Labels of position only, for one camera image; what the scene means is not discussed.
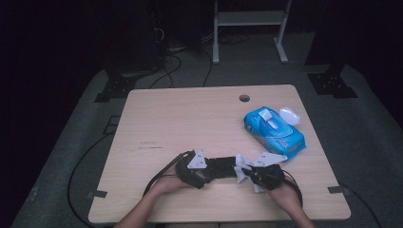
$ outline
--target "blue package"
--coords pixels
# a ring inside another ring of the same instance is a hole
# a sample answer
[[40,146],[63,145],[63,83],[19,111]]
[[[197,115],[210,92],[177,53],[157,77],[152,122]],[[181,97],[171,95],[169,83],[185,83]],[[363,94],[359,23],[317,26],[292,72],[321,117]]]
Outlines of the blue package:
[[249,112],[243,121],[245,129],[270,153],[285,155],[291,159],[306,147],[303,134],[269,107],[263,106]]

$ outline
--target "table top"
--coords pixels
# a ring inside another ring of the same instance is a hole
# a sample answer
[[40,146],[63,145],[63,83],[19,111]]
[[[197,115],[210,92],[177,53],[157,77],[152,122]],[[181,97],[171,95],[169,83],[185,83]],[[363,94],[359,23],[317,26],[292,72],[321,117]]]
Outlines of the table top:
[[[240,100],[247,95],[249,102]],[[266,151],[243,127],[244,116],[269,106],[292,107],[301,117],[297,129],[306,148],[282,169],[297,180],[304,210],[311,219],[347,219],[350,208],[341,193],[297,90],[292,85],[166,88],[133,90],[110,148],[88,219],[117,222],[141,199],[148,182],[180,153],[202,149],[206,158],[242,154],[251,161]],[[184,188],[160,198],[148,221],[265,221],[290,219],[267,194],[251,183],[213,180],[202,189]]]

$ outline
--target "black stand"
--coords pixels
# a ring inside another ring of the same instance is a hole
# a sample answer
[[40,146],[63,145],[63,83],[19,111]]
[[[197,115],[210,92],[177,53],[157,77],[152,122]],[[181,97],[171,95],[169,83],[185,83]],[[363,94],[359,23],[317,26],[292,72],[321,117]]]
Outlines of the black stand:
[[111,98],[127,98],[134,89],[138,78],[126,78],[116,69],[106,69],[109,78],[102,93],[98,93],[94,103],[107,103]]
[[310,73],[309,80],[318,95],[333,95],[335,98],[357,98],[353,89],[346,86],[340,77],[344,68],[343,62],[336,62],[329,66],[324,73]]

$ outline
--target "human hand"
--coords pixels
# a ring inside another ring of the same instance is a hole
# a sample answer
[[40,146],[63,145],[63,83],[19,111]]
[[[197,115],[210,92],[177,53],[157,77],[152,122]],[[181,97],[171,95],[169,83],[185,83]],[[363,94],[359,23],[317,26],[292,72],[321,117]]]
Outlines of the human hand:
[[156,191],[159,194],[173,192],[179,188],[190,187],[187,183],[178,178],[175,164],[169,167],[163,175],[155,181],[150,191]]
[[[285,179],[295,183],[289,177],[285,177]],[[273,199],[278,207],[288,214],[302,209],[296,190],[284,182],[276,189],[271,191],[264,189],[264,191]]]

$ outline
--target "black strap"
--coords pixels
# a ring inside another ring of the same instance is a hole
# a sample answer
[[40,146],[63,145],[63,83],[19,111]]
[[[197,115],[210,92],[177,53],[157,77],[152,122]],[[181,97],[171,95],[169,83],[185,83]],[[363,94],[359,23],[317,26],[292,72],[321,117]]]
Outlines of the black strap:
[[165,168],[163,168],[160,172],[158,172],[157,175],[154,176],[154,178],[151,179],[151,181],[148,183],[148,185],[146,186],[143,196],[150,190],[151,186],[154,184],[154,182],[160,178],[164,172],[166,172],[166,170],[168,170],[172,165],[174,165],[177,161],[179,161],[181,158],[194,153],[194,151],[186,151],[181,153],[180,155],[178,155],[174,160],[172,160],[172,162],[170,162]]
[[282,179],[281,181],[284,182],[284,183],[286,183],[286,184],[288,184],[288,185],[290,185],[290,186],[297,192],[297,195],[298,195],[298,198],[299,198],[299,202],[301,203],[301,207],[303,207],[302,192],[301,192],[301,190],[299,189],[298,185],[292,183],[291,181],[289,181],[289,180],[287,180],[287,179]]

